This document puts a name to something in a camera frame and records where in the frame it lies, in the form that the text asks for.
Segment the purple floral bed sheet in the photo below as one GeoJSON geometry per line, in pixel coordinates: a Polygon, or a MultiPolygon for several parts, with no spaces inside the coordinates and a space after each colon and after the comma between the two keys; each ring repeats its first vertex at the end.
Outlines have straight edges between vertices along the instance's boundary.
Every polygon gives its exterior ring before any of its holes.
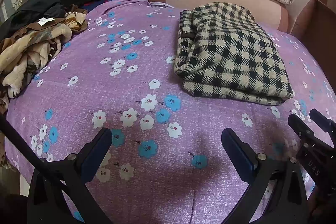
{"type": "Polygon", "coordinates": [[[221,223],[246,189],[221,144],[230,127],[255,151],[296,154],[295,114],[335,118],[335,93],[293,36],[265,28],[294,97],[280,106],[195,98],[173,71],[180,11],[115,0],[88,14],[89,27],[12,100],[7,120],[49,161],[77,153],[101,128],[112,145],[87,185],[114,223],[221,223]]]}

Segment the wooden headboard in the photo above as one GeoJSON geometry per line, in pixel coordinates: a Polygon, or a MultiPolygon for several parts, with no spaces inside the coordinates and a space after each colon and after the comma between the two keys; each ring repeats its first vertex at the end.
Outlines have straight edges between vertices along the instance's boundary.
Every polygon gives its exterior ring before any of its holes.
{"type": "Polygon", "coordinates": [[[313,15],[301,41],[316,59],[329,84],[335,90],[335,13],[315,1],[313,15]]]}

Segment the brown beige plush blanket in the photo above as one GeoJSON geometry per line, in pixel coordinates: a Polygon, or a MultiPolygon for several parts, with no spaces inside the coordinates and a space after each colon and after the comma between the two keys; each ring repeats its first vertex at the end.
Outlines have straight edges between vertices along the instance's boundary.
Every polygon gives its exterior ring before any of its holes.
{"type": "Polygon", "coordinates": [[[1,114],[73,35],[87,29],[87,13],[73,5],[64,18],[43,25],[31,23],[1,41],[1,114]]]}

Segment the black beige checkered coat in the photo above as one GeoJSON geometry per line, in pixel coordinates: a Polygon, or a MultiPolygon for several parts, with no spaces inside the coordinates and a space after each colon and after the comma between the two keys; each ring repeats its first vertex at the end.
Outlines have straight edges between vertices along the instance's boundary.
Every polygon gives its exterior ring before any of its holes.
{"type": "Polygon", "coordinates": [[[174,73],[194,97],[277,106],[293,96],[272,39],[248,9],[233,3],[181,11],[174,73]]]}

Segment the black clothes pile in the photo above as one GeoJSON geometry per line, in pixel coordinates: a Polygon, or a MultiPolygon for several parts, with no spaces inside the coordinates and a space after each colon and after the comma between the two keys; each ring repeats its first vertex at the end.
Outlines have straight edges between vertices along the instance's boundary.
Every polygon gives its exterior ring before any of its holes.
{"type": "Polygon", "coordinates": [[[86,3],[101,0],[28,0],[1,25],[1,40],[10,38],[21,28],[40,18],[63,18],[73,5],[83,7],[86,3]]]}

